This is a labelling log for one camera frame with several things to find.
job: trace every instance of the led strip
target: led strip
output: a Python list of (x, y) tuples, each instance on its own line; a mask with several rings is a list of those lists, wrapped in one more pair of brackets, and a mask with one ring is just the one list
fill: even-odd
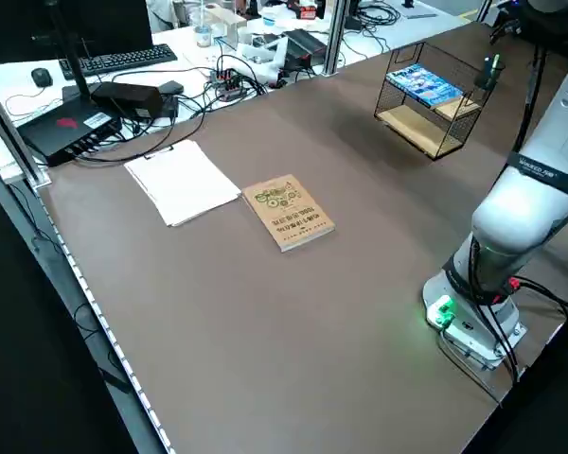
[(69, 249), (65, 245), (65, 241), (63, 240), (63, 237), (59, 233), (59, 229), (57, 229), (55, 222), (53, 222), (53, 218), (48, 214), (48, 210), (46, 209), (44, 202), (42, 201), (42, 199), (40, 197), (37, 197), (37, 199), (40, 202), (40, 205), (43, 207), (44, 212), (46, 213), (46, 216), (48, 217), (48, 220), (50, 221), (50, 225), (52, 225), (53, 230), (55, 231), (55, 234), (57, 234), (57, 239), (59, 240), (59, 245), (63, 249), (63, 253), (65, 255), (65, 258), (67, 258), (67, 262), (69, 263), (69, 266), (71, 267), (72, 271), (74, 272), (76, 279), (78, 279), (78, 283), (80, 284), (80, 287), (84, 291), (84, 294), (86, 295), (86, 299), (88, 300), (90, 307), (95, 312), (95, 315), (98, 318), (99, 324), (103, 328), (103, 332), (105, 333), (105, 336), (107, 336), (107, 339), (112, 344), (112, 347), (114, 347), (115, 354), (117, 355), (120, 363), (122, 364), (122, 367), (124, 368), (124, 371), (126, 372), (126, 375), (128, 376), (129, 380), (133, 384), (134, 391), (136, 392), (137, 397), (141, 401), (141, 404), (143, 405), (143, 408), (145, 409), (145, 413), (149, 416), (149, 418), (151, 420), (151, 424), (153, 425), (153, 428), (158, 433), (160, 440), (162, 441), (162, 445), (164, 446), (164, 448), (166, 449), (168, 454), (176, 454), (174, 447), (172, 447), (172, 445), (170, 444), (169, 437), (167, 436), (164, 428), (162, 427), (162, 424), (160, 424), (160, 420), (158, 419), (158, 416), (156, 415), (154, 408), (151, 406), (150, 400), (148, 399), (147, 395), (143, 391), (143, 388), (141, 387), (141, 384), (139, 383), (139, 380), (137, 379), (137, 377), (136, 377), (136, 375), (133, 371), (133, 367), (131, 366), (131, 363), (126, 359), (126, 356), (124, 355), (124, 352), (122, 351), (122, 347), (120, 347), (120, 344), (118, 343), (117, 338), (115, 337), (114, 331), (112, 330), (110, 325), (107, 323), (107, 319), (105, 318), (105, 316), (101, 312), (101, 308), (98, 306), (97, 300), (95, 300), (95, 296), (93, 295), (93, 292), (89, 288), (88, 283), (86, 282), (86, 279), (84, 279), (84, 276), (82, 275), (82, 271), (80, 270), (80, 267), (77, 265), (76, 260), (74, 259), (74, 255), (72, 255), (69, 252)]

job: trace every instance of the wooden shelf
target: wooden shelf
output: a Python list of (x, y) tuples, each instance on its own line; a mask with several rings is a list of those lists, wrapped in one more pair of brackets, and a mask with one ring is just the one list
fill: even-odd
[(434, 111), (446, 118), (448, 121), (454, 121), (455, 119), (470, 114), (478, 109), (480, 109), (479, 104), (476, 104), (465, 97), (461, 97), (455, 101), (437, 106)]
[(406, 105), (381, 112), (377, 117), (431, 158), (440, 157), (462, 145), (451, 136), (442, 144), (446, 132)]

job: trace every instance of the green light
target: green light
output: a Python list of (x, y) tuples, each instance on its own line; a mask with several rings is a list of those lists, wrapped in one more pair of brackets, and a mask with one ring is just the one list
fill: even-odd
[(454, 300), (448, 295), (442, 295), (429, 306), (428, 319), (435, 325), (447, 328), (454, 320)]

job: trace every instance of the red label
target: red label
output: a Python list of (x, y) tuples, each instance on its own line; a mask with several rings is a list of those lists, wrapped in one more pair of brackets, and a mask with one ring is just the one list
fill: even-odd
[(61, 128), (71, 128), (76, 130), (78, 128), (78, 123), (73, 118), (60, 118), (57, 120), (57, 126)]
[(315, 19), (314, 7), (301, 7), (301, 19)]

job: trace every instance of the computer mouse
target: computer mouse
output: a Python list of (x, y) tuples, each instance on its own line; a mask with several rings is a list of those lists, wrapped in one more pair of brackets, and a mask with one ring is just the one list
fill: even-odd
[(31, 72), (31, 78), (38, 88), (50, 87), (53, 84), (53, 78), (47, 69), (36, 68)]

